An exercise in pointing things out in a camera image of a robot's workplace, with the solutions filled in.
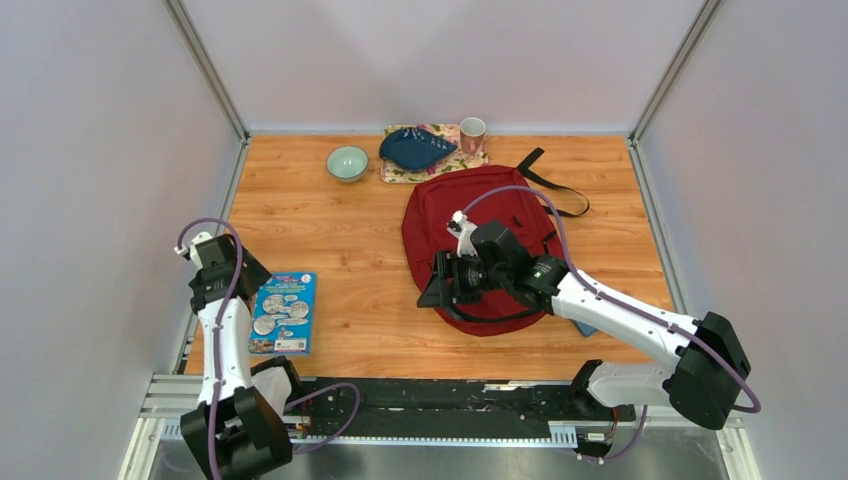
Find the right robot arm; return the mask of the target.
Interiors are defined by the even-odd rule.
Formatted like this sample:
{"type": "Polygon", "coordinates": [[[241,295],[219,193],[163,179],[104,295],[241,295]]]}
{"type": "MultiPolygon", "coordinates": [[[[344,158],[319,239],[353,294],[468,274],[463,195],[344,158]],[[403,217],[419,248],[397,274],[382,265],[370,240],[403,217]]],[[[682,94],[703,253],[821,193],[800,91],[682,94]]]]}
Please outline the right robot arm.
{"type": "Polygon", "coordinates": [[[476,226],[451,223],[455,250],[433,258],[431,276],[417,300],[457,320],[469,319],[463,304],[501,291],[530,313],[574,320],[616,337],[651,358],[650,363],[590,360],[575,377],[570,404],[582,418],[620,405],[670,407],[688,421],[722,429],[730,414],[761,405],[746,380],[751,364],[731,322],[715,312],[701,318],[663,310],[612,289],[568,261],[533,255],[498,221],[476,226]]]}

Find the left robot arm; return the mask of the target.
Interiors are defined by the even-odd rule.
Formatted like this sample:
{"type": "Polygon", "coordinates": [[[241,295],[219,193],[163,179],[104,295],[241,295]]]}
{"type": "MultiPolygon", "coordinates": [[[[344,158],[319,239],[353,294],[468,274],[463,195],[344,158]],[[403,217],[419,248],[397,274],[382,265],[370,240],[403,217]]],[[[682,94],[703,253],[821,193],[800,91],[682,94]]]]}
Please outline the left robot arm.
{"type": "Polygon", "coordinates": [[[203,382],[180,431],[209,479],[256,479],[293,459],[283,415],[304,405],[305,387],[285,357],[253,367],[252,301],[272,277],[231,234],[197,234],[177,254],[197,272],[190,306],[203,331],[203,382]]]}

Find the red backpack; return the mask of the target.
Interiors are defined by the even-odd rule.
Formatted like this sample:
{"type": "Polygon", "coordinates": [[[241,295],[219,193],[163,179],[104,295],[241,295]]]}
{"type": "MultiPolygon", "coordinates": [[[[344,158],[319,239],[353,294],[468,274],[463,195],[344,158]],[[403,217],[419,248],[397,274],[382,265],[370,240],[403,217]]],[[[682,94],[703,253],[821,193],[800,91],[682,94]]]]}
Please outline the red backpack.
{"type": "Polygon", "coordinates": [[[549,207],[540,202],[531,185],[551,191],[573,193],[573,188],[543,178],[533,170],[543,155],[534,149],[517,166],[487,165],[437,176],[417,185],[409,198],[401,224],[402,243],[413,281],[422,293],[431,276],[434,254],[454,251],[456,238],[447,231],[451,215],[462,210],[477,225],[477,233],[490,221],[499,221],[514,232],[530,253],[530,268],[514,282],[518,292],[496,290],[484,294],[477,304],[462,310],[475,315],[517,313],[525,308],[530,315],[495,324],[457,321],[442,310],[432,308],[449,325],[463,333],[485,337],[502,335],[529,327],[548,313],[549,299],[540,281],[531,279],[539,262],[563,258],[564,248],[555,220],[579,218],[590,209],[586,195],[576,192],[579,203],[572,210],[549,207]]]}

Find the blue wallet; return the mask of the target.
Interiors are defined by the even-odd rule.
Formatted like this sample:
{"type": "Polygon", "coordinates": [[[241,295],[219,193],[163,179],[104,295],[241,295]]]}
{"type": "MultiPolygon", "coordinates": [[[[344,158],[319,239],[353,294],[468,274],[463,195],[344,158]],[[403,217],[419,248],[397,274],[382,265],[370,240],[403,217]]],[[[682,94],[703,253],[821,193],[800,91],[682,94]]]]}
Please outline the blue wallet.
{"type": "Polygon", "coordinates": [[[595,327],[592,327],[583,322],[572,320],[571,323],[584,338],[588,338],[597,332],[597,329],[595,327]]]}

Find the blue comic book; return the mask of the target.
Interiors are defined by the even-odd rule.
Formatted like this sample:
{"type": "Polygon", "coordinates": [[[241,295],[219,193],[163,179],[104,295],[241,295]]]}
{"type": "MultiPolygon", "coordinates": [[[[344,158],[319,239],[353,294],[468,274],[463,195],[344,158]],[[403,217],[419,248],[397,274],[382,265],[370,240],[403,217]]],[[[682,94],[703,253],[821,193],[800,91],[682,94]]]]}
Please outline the blue comic book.
{"type": "Polygon", "coordinates": [[[316,287],[315,272],[272,272],[255,296],[248,352],[309,355],[316,287]]]}

